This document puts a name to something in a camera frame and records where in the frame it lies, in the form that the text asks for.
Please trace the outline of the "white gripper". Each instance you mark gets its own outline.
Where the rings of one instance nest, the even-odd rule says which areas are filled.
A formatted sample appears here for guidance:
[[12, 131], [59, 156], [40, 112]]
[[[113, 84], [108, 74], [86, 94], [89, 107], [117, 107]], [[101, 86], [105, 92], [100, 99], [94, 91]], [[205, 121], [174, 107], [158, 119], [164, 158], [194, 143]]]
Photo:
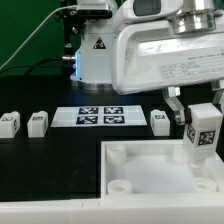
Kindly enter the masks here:
[[178, 99], [180, 88], [175, 86], [220, 79], [224, 79], [223, 20], [213, 31], [178, 35], [166, 20], [133, 24], [115, 40], [113, 88], [120, 94], [164, 88], [163, 98], [177, 125], [185, 124], [185, 114]]

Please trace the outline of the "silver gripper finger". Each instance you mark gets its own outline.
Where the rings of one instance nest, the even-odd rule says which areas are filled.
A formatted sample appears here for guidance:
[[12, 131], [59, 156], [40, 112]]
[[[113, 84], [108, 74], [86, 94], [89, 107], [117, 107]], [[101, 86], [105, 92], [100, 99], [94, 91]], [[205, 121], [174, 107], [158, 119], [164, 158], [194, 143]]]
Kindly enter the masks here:
[[219, 104], [224, 114], [224, 80], [216, 80], [212, 83], [212, 90], [215, 92], [214, 104]]

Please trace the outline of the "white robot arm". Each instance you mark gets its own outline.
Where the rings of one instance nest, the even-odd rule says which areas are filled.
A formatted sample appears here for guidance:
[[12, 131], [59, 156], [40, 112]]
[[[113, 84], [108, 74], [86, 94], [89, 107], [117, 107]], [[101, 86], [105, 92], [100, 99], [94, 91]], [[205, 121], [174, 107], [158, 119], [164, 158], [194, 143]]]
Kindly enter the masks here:
[[224, 82], [224, 6], [215, 0], [78, 0], [86, 18], [73, 83], [120, 94], [161, 89], [179, 125], [181, 86]]

